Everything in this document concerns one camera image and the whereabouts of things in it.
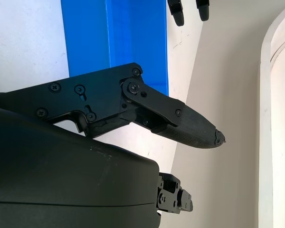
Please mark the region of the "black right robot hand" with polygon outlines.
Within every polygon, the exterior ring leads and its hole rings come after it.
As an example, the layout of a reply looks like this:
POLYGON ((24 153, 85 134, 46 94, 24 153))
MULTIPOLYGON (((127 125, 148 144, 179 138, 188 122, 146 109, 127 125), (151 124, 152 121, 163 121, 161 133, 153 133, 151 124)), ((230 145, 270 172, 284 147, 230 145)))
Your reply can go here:
POLYGON ((200 149, 222 132, 146 85, 136 63, 0 93, 0 228, 157 228, 191 212, 158 164, 96 137, 135 123, 200 149))

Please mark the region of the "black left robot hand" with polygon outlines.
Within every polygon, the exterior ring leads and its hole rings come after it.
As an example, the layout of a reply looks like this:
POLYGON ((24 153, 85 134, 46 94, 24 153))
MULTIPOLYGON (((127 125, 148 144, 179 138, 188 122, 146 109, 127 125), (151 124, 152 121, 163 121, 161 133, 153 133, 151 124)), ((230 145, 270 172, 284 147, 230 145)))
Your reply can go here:
MULTIPOLYGON (((177 26, 184 25, 184 14, 181 0, 167 0, 171 15, 177 26)), ((196 6, 199 11, 201 21, 209 19, 209 0, 196 0, 196 6)))

